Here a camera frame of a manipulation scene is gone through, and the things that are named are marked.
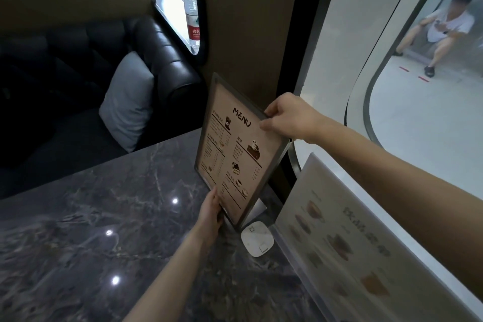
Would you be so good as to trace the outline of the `black leather sofa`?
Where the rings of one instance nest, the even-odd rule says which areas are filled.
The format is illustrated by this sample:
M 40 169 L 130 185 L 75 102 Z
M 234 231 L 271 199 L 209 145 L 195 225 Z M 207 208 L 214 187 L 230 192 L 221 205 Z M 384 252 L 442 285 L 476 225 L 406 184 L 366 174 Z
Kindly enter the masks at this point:
M 200 128 L 207 85 L 149 15 L 0 35 L 0 199 L 129 153 L 99 110 L 132 52 L 154 76 L 133 151 Z

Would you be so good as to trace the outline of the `person's left hand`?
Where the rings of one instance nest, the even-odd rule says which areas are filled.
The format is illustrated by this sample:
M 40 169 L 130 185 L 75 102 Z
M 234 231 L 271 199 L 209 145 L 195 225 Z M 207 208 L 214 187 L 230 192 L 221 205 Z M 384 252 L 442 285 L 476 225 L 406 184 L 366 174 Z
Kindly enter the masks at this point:
M 217 187 L 214 186 L 205 197 L 198 219 L 195 225 L 196 234 L 207 245 L 211 245 L 216 239 L 219 229 L 223 224 L 222 216 L 220 216 L 221 205 Z

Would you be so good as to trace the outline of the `person's right hand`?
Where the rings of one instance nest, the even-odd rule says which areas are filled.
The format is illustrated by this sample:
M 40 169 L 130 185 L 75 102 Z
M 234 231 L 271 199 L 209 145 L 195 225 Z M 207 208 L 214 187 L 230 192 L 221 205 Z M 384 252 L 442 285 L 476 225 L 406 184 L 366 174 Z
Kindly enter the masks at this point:
M 293 93 L 284 93 L 277 97 L 264 113 L 267 118 L 285 118 L 289 122 L 288 132 L 275 133 L 309 144 L 319 143 L 323 133 L 334 123 Z

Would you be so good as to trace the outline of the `framed menu board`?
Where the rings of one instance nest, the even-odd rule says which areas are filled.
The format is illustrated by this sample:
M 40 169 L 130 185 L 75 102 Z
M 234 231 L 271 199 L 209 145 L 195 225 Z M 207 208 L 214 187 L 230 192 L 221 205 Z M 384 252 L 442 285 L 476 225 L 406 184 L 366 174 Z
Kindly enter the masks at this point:
M 268 116 L 217 73 L 213 74 L 195 169 L 235 230 L 243 227 L 259 195 L 291 145 L 260 128 Z

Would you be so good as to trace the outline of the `clear plastic water bottle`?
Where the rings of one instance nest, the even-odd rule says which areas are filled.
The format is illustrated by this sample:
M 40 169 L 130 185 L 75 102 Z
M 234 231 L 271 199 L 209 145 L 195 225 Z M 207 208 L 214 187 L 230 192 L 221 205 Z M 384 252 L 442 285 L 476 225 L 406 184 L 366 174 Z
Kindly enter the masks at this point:
M 192 54 L 197 55 L 200 49 L 200 25 L 197 0 L 184 0 L 184 10 L 188 28 L 188 39 Z

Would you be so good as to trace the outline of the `grey cushion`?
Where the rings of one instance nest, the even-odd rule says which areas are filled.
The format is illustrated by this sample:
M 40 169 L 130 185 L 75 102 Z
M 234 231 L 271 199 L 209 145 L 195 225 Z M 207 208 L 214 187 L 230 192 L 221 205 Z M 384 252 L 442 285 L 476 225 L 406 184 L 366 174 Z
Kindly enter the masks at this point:
M 136 149 L 153 108 L 154 75 L 136 51 L 119 63 L 99 115 L 113 139 L 128 153 Z

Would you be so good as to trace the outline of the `white square call button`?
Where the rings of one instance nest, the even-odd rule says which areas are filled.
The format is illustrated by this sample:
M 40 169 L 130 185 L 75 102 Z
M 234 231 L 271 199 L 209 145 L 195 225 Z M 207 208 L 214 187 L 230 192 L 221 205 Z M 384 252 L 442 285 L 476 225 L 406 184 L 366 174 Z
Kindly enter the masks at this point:
M 263 256 L 275 244 L 272 233 L 262 221 L 254 221 L 246 226 L 240 237 L 248 253 L 254 258 Z

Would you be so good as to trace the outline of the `person's left forearm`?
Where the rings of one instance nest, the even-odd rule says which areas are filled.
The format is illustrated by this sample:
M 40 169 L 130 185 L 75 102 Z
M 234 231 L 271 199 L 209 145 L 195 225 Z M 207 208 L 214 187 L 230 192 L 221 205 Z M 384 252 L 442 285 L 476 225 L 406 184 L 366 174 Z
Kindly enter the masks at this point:
M 216 240 L 220 226 L 220 221 L 214 227 L 197 224 L 123 322 L 178 322 L 201 262 Z

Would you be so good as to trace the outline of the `white menu board base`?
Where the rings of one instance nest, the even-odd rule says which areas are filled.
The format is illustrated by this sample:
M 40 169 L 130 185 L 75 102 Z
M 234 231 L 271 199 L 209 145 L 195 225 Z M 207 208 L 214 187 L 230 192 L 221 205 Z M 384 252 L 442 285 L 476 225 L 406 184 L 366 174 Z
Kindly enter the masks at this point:
M 261 215 L 266 209 L 267 209 L 266 205 L 263 203 L 263 201 L 260 198 L 258 198 L 254 207 L 251 209 L 247 217 L 247 221 L 249 222 L 252 221 L 256 217 Z

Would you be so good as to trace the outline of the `person's right forearm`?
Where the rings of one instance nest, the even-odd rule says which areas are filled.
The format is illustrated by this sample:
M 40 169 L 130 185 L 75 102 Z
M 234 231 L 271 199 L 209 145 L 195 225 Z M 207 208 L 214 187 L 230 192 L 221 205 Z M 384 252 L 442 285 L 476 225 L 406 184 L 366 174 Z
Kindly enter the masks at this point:
M 311 142 L 465 283 L 483 283 L 483 200 L 316 114 Z

